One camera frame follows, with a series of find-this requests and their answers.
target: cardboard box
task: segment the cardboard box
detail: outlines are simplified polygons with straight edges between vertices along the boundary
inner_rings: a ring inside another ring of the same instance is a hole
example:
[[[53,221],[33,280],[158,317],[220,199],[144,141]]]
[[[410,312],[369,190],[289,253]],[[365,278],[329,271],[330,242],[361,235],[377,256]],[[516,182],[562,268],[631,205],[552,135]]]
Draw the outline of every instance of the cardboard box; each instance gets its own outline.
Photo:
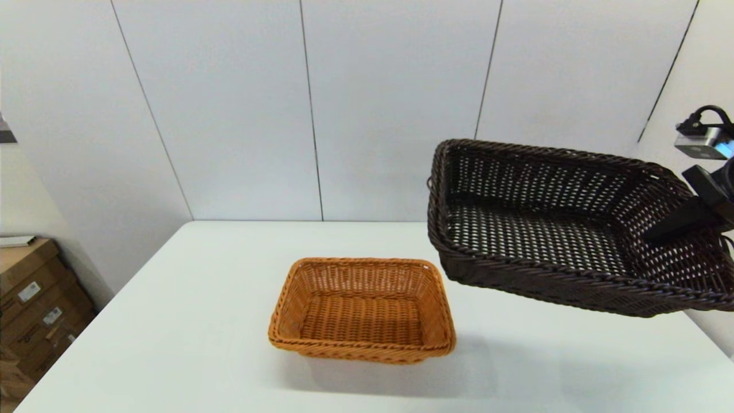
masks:
[[[33,383],[0,381],[0,393],[4,400],[23,400],[33,390],[33,386]]]
[[[7,326],[66,275],[66,267],[58,257],[54,257],[13,287],[0,298],[0,327]]]
[[[52,287],[3,329],[0,358],[24,358],[62,320],[74,325],[91,310],[92,302],[76,283],[73,274],[68,272],[65,280]]]
[[[0,360],[2,380],[7,374],[15,381],[37,383],[93,319],[94,314],[89,311],[73,326],[61,322],[22,360]]]
[[[27,247],[0,248],[0,296],[58,254],[54,241],[43,238]]]

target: sticker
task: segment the sticker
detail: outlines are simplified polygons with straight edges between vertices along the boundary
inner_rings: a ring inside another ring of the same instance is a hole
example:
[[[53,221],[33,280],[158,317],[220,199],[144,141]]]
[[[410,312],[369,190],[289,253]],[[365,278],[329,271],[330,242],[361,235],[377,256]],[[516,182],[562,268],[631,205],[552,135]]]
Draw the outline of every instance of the sticker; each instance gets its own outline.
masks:
[[[28,287],[23,288],[23,291],[18,293],[18,298],[26,303],[34,295],[38,294],[39,291],[41,291],[41,286],[36,281],[33,281],[31,284],[28,284]]]
[[[43,322],[46,323],[47,326],[50,326],[56,322],[57,318],[59,318],[61,314],[63,314],[63,311],[61,311],[59,307],[56,307],[48,312],[48,314],[43,318]]]

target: white table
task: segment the white table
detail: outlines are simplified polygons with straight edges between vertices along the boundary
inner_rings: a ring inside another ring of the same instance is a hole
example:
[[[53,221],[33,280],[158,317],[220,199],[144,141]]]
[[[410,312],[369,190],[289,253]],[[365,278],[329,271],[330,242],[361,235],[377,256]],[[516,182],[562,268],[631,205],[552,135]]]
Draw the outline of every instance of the white table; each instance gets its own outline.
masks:
[[[447,357],[278,350],[270,315],[304,256],[439,264],[424,223],[186,224],[16,412],[734,412],[734,363],[682,312],[623,317],[448,280]]]

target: basket rim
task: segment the basket rim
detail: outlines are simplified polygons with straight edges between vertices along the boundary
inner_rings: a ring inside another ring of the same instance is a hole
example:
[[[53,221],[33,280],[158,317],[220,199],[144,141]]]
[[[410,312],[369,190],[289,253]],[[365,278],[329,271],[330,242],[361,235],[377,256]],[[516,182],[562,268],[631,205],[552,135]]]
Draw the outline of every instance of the basket rim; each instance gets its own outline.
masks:
[[[442,254],[450,256],[452,259],[458,259],[466,262],[472,262],[475,265],[493,266],[497,269],[520,268],[529,273],[535,273],[536,276],[542,276],[549,279],[557,279],[559,281],[570,281],[579,284],[593,284],[593,287],[619,287],[624,288],[628,292],[640,295],[654,295],[656,298],[665,300],[676,300],[684,306],[694,306],[698,304],[706,307],[714,307],[717,304],[734,306],[734,292],[711,292],[699,291],[688,287],[678,287],[670,284],[662,284],[646,279],[635,279],[627,276],[619,276],[610,273],[601,273],[596,270],[579,270],[568,267],[566,265],[554,264],[552,262],[538,262],[532,259],[507,257],[501,255],[482,254],[480,251],[469,247],[458,245],[448,238],[446,230],[440,222],[446,216],[446,200],[443,199],[441,193],[443,191],[443,175],[446,171],[446,163],[448,158],[448,150],[456,146],[472,146],[480,149],[503,148],[515,151],[537,151],[555,149],[555,154],[559,159],[573,161],[589,161],[595,162],[613,161],[621,162],[629,168],[641,169],[648,173],[655,174],[660,179],[672,179],[676,189],[685,191],[687,195],[692,195],[687,186],[685,186],[673,172],[665,167],[652,162],[645,162],[639,159],[630,159],[618,157],[609,154],[594,154],[592,152],[577,151],[574,149],[563,148],[541,148],[537,146],[518,145],[514,143],[495,143],[490,141],[477,141],[469,139],[451,139],[445,140],[438,145],[434,155],[434,162],[429,178],[429,208],[428,208],[428,232],[431,244]]]
[[[440,296],[440,313],[443,324],[441,329],[444,332],[445,339],[434,345],[404,345],[397,343],[383,343],[383,342],[365,342],[365,341],[346,341],[346,340],[315,340],[315,339],[294,339],[284,338],[280,336],[278,331],[278,322],[280,320],[280,313],[286,304],[288,292],[290,290],[291,282],[295,275],[304,264],[326,264],[326,265],[402,265],[402,266],[415,266],[419,265],[424,267],[427,271],[427,275],[430,276],[432,282],[439,288]],[[270,326],[268,327],[268,339],[276,347],[283,348],[280,345],[293,345],[303,348],[308,347],[319,347],[319,348],[356,348],[356,349],[380,349],[380,350],[398,350],[398,351],[416,351],[422,353],[424,356],[440,356],[450,353],[456,345],[456,332],[454,330],[454,321],[451,317],[451,309],[448,306],[448,299],[446,297],[446,289],[443,286],[443,279],[441,273],[433,265],[432,262],[425,259],[404,259],[404,258],[354,258],[354,257],[306,257],[301,258],[293,263],[286,281],[283,284],[283,288],[280,292],[277,305],[270,319]]]

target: woven wicker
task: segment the woven wicker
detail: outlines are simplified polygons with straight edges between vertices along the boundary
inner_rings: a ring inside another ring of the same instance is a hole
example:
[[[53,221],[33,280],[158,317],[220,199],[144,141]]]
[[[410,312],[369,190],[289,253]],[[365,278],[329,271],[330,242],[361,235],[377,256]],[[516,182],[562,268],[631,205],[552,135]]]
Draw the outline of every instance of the woven wicker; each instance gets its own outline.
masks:
[[[734,265],[718,234],[643,241],[692,197],[660,165],[448,140],[429,186],[429,238],[451,280],[638,317],[734,311]]]
[[[299,260],[268,337],[304,356],[390,364],[444,356],[456,343],[440,273],[418,259]]]

